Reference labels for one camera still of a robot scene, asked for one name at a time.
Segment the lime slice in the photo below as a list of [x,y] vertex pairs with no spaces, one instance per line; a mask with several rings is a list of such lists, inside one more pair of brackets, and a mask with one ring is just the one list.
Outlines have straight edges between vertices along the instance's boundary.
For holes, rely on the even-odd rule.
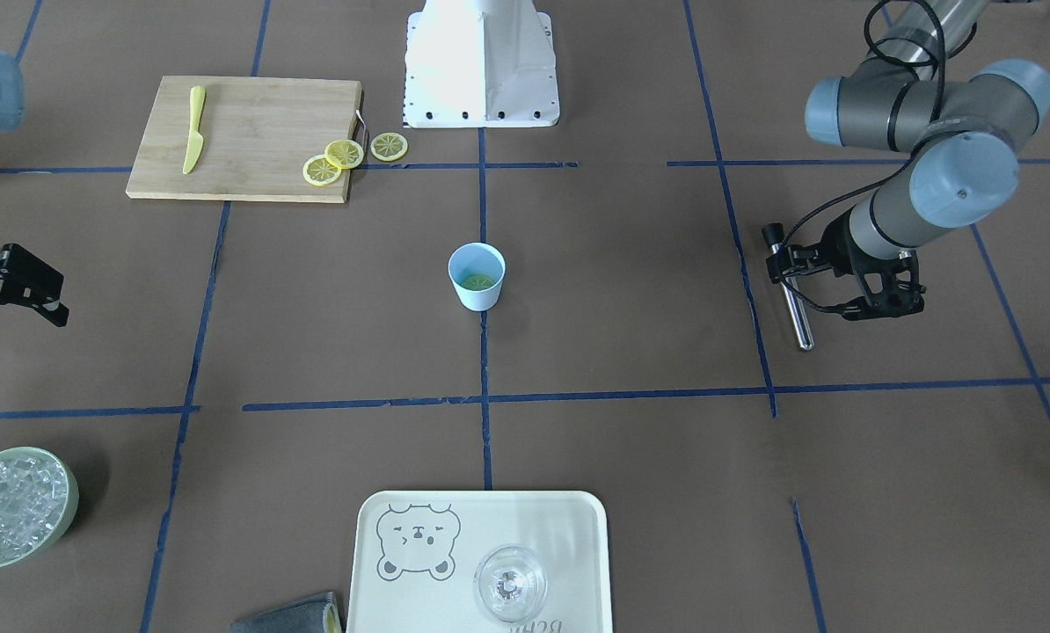
[[396,132],[378,133],[369,144],[369,151],[384,162],[401,160],[408,152],[408,140]]
[[343,139],[326,145],[324,156],[333,167],[353,169],[365,160],[365,150],[356,141]]
[[324,154],[318,154],[302,165],[302,177],[315,187],[335,183],[341,176],[341,168],[333,167]]
[[494,288],[494,279],[485,275],[471,275],[462,280],[462,288],[468,291],[484,291]]

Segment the knife handle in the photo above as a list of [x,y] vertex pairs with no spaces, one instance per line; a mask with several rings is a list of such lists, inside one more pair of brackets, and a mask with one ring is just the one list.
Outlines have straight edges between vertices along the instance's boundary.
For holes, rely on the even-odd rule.
[[193,132],[201,125],[201,111],[204,109],[204,85],[194,85],[188,91],[188,128]]

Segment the bowl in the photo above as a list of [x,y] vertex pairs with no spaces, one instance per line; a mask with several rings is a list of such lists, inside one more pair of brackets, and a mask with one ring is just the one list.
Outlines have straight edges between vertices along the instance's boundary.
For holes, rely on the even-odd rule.
[[[26,507],[29,492],[38,495],[36,507]],[[32,446],[0,451],[0,528],[9,528],[0,530],[0,568],[49,549],[71,525],[78,505],[76,478],[54,453]]]

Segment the wooden cutting board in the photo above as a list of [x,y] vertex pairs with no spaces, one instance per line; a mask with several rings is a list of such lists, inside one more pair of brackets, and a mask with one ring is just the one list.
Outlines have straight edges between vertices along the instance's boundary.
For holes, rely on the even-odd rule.
[[[204,150],[183,175],[188,91],[204,85]],[[302,180],[302,165],[326,145],[351,139],[360,81],[267,77],[168,76],[127,182],[130,197],[188,201],[343,203],[349,172],[323,187]]]

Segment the yellow knife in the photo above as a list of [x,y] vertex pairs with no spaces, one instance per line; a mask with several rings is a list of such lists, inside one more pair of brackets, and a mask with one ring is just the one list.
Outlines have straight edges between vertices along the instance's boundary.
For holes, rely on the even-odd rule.
[[194,85],[188,91],[188,148],[185,149],[185,165],[182,173],[192,171],[196,160],[201,157],[201,149],[204,149],[204,136],[196,128],[201,125],[201,111],[204,109],[204,85]]

